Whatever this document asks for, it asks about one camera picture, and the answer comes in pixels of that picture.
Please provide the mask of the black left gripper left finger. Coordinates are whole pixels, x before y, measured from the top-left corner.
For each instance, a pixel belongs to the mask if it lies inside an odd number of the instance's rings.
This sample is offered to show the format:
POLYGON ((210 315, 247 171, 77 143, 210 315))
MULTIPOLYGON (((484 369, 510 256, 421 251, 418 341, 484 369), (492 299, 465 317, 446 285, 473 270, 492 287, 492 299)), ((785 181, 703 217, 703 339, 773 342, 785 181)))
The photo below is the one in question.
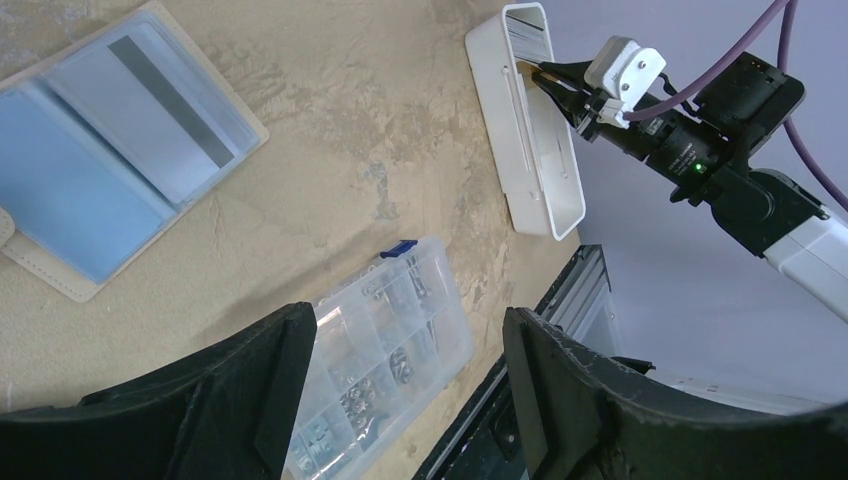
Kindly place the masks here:
POLYGON ((5 479, 277 479, 317 323, 307 302, 71 407, 1 418, 5 479))

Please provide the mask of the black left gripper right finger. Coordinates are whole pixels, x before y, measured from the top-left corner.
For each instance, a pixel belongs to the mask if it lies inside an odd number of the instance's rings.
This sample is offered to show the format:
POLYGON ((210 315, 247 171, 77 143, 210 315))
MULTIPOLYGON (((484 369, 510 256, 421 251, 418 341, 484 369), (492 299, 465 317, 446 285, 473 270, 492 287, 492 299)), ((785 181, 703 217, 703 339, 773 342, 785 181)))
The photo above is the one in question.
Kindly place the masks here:
POLYGON ((790 416, 664 385, 508 308, 504 354, 533 479, 843 479, 845 404, 790 416))

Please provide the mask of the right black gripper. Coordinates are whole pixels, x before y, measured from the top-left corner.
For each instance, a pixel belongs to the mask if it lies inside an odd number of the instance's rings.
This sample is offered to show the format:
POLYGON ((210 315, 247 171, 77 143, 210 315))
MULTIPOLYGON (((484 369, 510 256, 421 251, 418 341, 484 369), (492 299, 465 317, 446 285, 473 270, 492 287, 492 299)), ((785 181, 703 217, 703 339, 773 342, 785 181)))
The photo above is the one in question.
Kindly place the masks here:
POLYGON ((602 123, 593 108, 607 99, 594 93, 584 78, 591 61, 541 62, 531 80, 581 136, 592 142, 603 139, 626 155, 673 183, 701 183, 728 163, 732 144, 722 128, 701 108, 688 115, 677 109, 642 121, 626 129, 602 123))

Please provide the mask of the white credit card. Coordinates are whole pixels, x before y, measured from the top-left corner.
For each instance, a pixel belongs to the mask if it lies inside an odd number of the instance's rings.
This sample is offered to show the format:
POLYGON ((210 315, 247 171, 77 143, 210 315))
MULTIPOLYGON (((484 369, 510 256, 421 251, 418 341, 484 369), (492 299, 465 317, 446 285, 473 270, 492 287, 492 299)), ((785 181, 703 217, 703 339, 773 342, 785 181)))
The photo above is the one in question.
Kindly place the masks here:
POLYGON ((109 30, 44 79, 174 205, 195 201, 261 143, 259 131, 151 15, 109 30))

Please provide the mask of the gold VIP card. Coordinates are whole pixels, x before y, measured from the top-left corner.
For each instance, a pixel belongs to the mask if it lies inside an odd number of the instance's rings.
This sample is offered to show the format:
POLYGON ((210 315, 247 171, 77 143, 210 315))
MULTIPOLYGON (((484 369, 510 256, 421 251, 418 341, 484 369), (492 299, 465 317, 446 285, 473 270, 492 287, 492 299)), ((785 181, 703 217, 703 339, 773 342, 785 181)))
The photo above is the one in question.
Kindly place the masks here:
POLYGON ((517 73, 522 76, 526 82, 531 82, 532 76, 539 72, 537 65, 523 60, 517 60, 515 66, 517 73))

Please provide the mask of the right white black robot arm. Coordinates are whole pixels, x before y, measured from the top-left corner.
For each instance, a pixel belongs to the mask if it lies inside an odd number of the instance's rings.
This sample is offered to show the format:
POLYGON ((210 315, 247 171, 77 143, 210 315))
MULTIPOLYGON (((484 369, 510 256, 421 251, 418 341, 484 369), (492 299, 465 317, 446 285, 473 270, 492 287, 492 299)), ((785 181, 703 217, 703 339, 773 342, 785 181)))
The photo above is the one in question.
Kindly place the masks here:
MULTIPOLYGON (((743 53, 696 96, 620 129, 599 123, 605 93, 586 62, 530 70, 567 122, 602 137, 707 204, 753 255, 847 313, 847 229, 786 175, 749 158, 802 101, 800 81, 743 53)), ((781 416, 653 379, 645 361, 608 357, 526 308, 505 313, 505 357, 533 479, 843 479, 847 406, 781 416)))

